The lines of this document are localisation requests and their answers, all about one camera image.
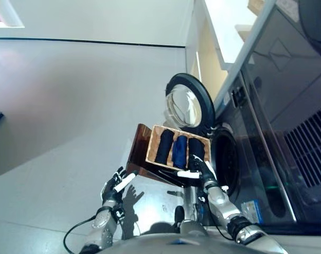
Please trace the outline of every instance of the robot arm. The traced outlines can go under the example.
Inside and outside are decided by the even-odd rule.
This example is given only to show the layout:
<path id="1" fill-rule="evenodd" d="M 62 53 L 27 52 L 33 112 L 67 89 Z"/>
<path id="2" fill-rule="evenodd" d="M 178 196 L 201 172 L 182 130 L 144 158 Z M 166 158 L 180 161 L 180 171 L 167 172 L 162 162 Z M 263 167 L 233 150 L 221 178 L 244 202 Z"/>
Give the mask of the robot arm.
<path id="1" fill-rule="evenodd" d="M 196 168 L 202 174 L 204 189 L 208 193 L 211 213 L 218 222 L 239 244 L 266 253 L 287 252 L 272 237 L 267 235 L 259 226 L 245 218 L 240 210 L 229 200 L 228 195 L 218 186 L 217 177 L 211 165 L 198 157 L 193 158 Z"/>
<path id="2" fill-rule="evenodd" d="M 122 179 L 124 172 L 119 173 L 119 170 L 112 179 L 105 183 L 101 191 L 102 207 L 97 210 L 92 230 L 79 254 L 95 254 L 112 246 L 112 237 L 116 231 L 117 222 L 124 217 L 122 190 L 137 175 L 137 172 L 133 172 Z"/>

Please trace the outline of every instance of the appliance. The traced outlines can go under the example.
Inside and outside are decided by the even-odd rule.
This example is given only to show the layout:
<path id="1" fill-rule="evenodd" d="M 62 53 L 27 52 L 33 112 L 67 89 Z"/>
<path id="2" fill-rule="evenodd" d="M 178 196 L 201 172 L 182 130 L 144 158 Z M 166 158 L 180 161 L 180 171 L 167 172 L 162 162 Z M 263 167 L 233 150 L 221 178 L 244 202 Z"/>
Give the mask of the appliance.
<path id="1" fill-rule="evenodd" d="M 193 76 L 166 87 L 167 121 L 211 139 L 230 200 L 273 234 L 321 235 L 321 54 L 305 13 L 273 8 L 219 115 Z"/>

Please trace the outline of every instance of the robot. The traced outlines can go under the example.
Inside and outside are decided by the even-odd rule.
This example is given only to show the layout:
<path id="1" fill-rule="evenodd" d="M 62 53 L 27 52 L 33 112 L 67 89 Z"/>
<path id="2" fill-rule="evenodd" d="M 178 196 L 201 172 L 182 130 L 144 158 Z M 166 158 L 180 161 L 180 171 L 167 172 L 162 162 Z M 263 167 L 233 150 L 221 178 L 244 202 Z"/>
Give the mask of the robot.
<path id="1" fill-rule="evenodd" d="M 222 241 L 210 237 L 204 227 L 196 221 L 178 221 L 179 233 L 148 234 L 122 240 L 113 245 L 112 237 L 117 224 L 123 218 L 122 193 L 124 188 L 136 177 L 137 172 L 126 176 L 126 171 L 119 168 L 113 177 L 105 183 L 102 191 L 102 207 L 92 218 L 72 227 L 64 237 L 77 226 L 93 220 L 92 230 L 86 238 L 79 254 L 106 253 L 279 253 L 287 254 L 282 246 L 267 235 L 258 225 L 245 218 L 240 210 L 229 200 L 218 184 L 218 178 L 211 164 L 190 155 L 193 170 L 179 176 L 196 178 L 208 195 L 208 207 L 221 225 L 231 236 L 232 241 Z"/>

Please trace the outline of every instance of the metal panel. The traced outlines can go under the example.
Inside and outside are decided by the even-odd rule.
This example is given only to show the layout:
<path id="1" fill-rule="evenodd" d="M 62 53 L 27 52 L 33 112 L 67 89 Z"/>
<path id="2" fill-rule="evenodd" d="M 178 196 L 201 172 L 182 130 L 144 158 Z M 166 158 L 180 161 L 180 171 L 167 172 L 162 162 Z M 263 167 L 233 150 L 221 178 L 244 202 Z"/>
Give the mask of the metal panel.
<path id="1" fill-rule="evenodd" d="M 286 133 L 285 140 L 306 185 L 321 185 L 321 109 Z"/>

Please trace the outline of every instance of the wire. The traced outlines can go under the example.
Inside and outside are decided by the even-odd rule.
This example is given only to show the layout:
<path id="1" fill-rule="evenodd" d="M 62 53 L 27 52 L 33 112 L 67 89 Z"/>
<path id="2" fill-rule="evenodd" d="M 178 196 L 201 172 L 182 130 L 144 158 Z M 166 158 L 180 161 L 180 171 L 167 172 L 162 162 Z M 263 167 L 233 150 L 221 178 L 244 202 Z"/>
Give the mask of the wire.
<path id="1" fill-rule="evenodd" d="M 139 228 L 139 225 L 137 224 L 137 222 L 135 222 L 137 228 L 138 228 L 138 231 L 139 231 L 139 235 L 141 235 L 141 232 L 140 232 L 140 228 Z"/>
<path id="2" fill-rule="evenodd" d="M 94 219 L 96 218 L 96 215 L 93 215 L 91 218 L 85 220 L 85 221 L 82 221 L 82 222 L 79 222 L 78 224 L 74 225 L 72 228 L 70 228 L 69 231 L 66 232 L 65 236 L 64 236 L 64 239 L 63 239 L 63 245 L 64 245 L 64 248 L 66 249 L 66 251 L 69 253 L 69 254 L 74 254 L 67 246 L 66 246 L 66 238 L 67 236 L 71 233 L 71 231 L 73 229 L 75 229 L 76 227 L 80 226 L 80 225 L 83 225 L 89 221 L 93 221 Z"/>
<path id="3" fill-rule="evenodd" d="M 126 240 L 125 238 L 125 232 L 124 232 L 124 229 L 123 229 L 123 225 L 122 225 L 122 222 L 118 219 L 118 222 L 120 224 L 120 228 L 122 229 L 122 236 L 123 236 L 123 240 Z"/>
<path id="4" fill-rule="evenodd" d="M 225 239 L 230 240 L 230 241 L 233 241 L 232 238 L 228 238 L 228 237 L 226 237 L 225 235 L 223 235 L 223 233 L 221 232 L 221 230 L 218 228 L 217 223 L 215 222 L 215 219 L 213 218 L 213 214 L 212 214 L 211 209 L 210 209 L 209 201 L 207 201 L 207 204 L 208 204 L 208 208 L 209 208 L 209 211 L 210 211 L 210 216 L 211 216 L 212 221 L 213 221 L 213 223 L 215 224 L 215 227 L 216 227 L 216 229 L 218 230 L 218 232 L 219 232 L 219 233 L 221 234 L 221 236 L 224 237 Z"/>

